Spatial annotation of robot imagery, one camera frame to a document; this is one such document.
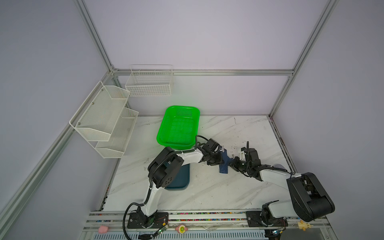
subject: folded blue cloth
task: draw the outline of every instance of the folded blue cloth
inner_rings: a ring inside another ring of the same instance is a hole
[[[221,163],[219,165],[219,172],[227,174],[228,173],[228,164],[233,160],[233,158],[228,157],[226,149],[224,149],[224,152],[221,153],[221,156],[223,157],[224,163]]]

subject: marble surface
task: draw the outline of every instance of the marble surface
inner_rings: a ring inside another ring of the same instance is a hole
[[[104,211],[124,211],[131,202],[142,202],[148,189],[148,165],[162,151],[156,141],[162,117],[138,117],[127,151],[121,158]],[[249,141],[262,164],[281,164],[289,169],[266,116],[201,116],[199,135],[213,138],[229,157]],[[228,167],[195,163],[185,190],[164,190],[159,210],[254,209],[273,200],[290,199],[288,190],[243,176]]]

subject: green plastic basket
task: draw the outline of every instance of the green plastic basket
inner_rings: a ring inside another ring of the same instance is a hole
[[[167,108],[157,134],[160,145],[185,150],[195,145],[195,136],[199,127],[200,110],[187,106]]]

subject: dark blue tray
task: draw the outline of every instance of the dark blue tray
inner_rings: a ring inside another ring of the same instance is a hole
[[[180,171],[176,175],[175,179],[166,186],[167,190],[184,190],[189,184],[189,164],[180,168]]]

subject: white wall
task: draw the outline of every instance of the white wall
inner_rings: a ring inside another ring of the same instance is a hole
[[[127,76],[119,76],[125,86]],[[129,97],[139,115],[162,115],[172,105],[194,106],[201,114],[268,114],[286,76],[174,76],[172,96]]]
[[[327,0],[86,0],[112,64],[292,69]]]
[[[339,240],[382,236],[383,12],[340,0],[274,118],[298,170],[334,201]]]
[[[99,208],[115,164],[75,132],[5,240],[79,239],[89,212]]]
[[[72,0],[0,3],[0,211],[106,67]]]

